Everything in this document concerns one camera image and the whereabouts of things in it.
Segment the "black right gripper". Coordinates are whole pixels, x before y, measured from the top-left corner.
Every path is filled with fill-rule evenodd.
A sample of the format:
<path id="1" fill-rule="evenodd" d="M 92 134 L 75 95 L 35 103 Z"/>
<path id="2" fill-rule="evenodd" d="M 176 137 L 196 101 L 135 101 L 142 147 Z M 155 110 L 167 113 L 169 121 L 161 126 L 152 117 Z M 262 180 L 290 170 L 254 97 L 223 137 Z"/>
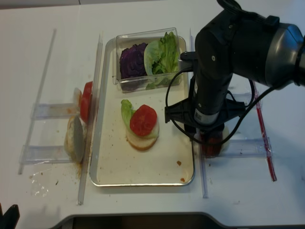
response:
<path id="1" fill-rule="evenodd" d="M 192 112 L 191 102 L 187 98 L 165 107 L 164 115 L 166 123 L 174 120 L 187 127 L 196 128 L 203 132 L 210 132 L 224 127 L 226 122 L 241 116 L 244 111 L 245 105 L 243 102 L 225 99 L 219 113 L 215 115 L 216 119 L 213 120 L 213 115 Z"/>

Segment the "dark robot base bottom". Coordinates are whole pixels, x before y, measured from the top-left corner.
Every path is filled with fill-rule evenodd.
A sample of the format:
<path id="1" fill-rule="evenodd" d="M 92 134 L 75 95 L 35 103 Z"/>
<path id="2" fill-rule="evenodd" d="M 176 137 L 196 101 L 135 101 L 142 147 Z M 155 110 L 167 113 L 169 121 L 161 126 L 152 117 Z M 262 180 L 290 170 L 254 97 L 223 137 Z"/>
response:
<path id="1" fill-rule="evenodd" d="M 54 229 L 246 229 L 225 226 L 214 218 L 197 213 L 131 214 L 73 216 L 59 222 Z"/>

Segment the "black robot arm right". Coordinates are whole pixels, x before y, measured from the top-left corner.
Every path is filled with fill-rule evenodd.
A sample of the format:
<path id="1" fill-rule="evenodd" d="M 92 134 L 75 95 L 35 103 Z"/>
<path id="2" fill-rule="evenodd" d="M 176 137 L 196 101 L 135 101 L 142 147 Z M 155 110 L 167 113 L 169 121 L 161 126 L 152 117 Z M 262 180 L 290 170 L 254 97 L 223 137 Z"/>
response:
<path id="1" fill-rule="evenodd" d="M 232 76 L 280 90 L 305 84 L 305 39 L 294 24 L 276 16 L 244 11 L 234 0 L 221 0 L 223 11 L 195 38 L 194 52 L 181 55 L 185 72 L 193 72 L 189 96 L 165 107 L 165 121 L 210 132 L 238 117 L 250 105 L 226 97 Z"/>

